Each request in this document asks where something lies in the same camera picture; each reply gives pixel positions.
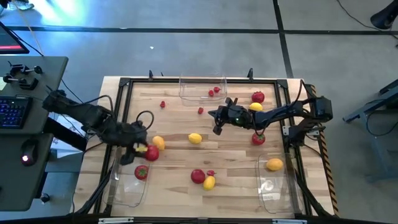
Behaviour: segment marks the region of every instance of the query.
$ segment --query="monitor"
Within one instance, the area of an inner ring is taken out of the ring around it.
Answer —
[[[28,54],[29,50],[0,22],[0,54]]]

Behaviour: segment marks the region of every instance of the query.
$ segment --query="computer mouse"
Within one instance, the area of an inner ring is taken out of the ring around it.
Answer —
[[[31,166],[36,163],[37,160],[37,145],[39,141],[37,139],[28,139],[21,146],[21,162],[24,166]]]

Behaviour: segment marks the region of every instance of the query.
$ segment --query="red light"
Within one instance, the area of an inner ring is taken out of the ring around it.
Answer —
[[[18,45],[10,45],[10,46],[0,46],[0,50],[4,50],[4,49],[21,49],[21,46]]]

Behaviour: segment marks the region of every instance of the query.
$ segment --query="yellow and black striped tape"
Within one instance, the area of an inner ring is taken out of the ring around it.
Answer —
[[[311,86],[312,93],[316,96],[317,91],[316,91],[315,87],[313,85],[310,85],[310,86]],[[339,217],[340,214],[339,214],[338,207],[337,207],[335,185],[333,183],[333,176],[331,174],[328,148],[326,146],[325,133],[323,132],[323,130],[319,132],[319,136],[320,136],[320,138],[318,140],[318,143],[319,143],[319,148],[321,150],[323,167],[325,168],[326,179],[328,182],[331,204],[333,206],[333,211],[334,211],[335,215],[337,215]]]

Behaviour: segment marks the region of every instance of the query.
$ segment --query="red tomato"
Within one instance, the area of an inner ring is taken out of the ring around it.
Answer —
[[[251,141],[253,142],[253,144],[255,145],[261,145],[262,143],[264,143],[266,141],[266,137],[264,134],[258,136],[256,133],[254,133],[251,136]]]
[[[148,145],[148,150],[145,153],[145,158],[148,161],[155,161],[159,158],[159,150],[154,145]]]
[[[264,94],[260,91],[255,92],[253,95],[251,95],[251,100],[255,103],[262,103],[264,102]]]
[[[137,168],[134,171],[134,175],[139,180],[145,180],[148,176],[148,167],[145,165],[137,166]]]
[[[195,184],[201,184],[205,181],[206,175],[203,170],[195,169],[191,173],[191,179]]]

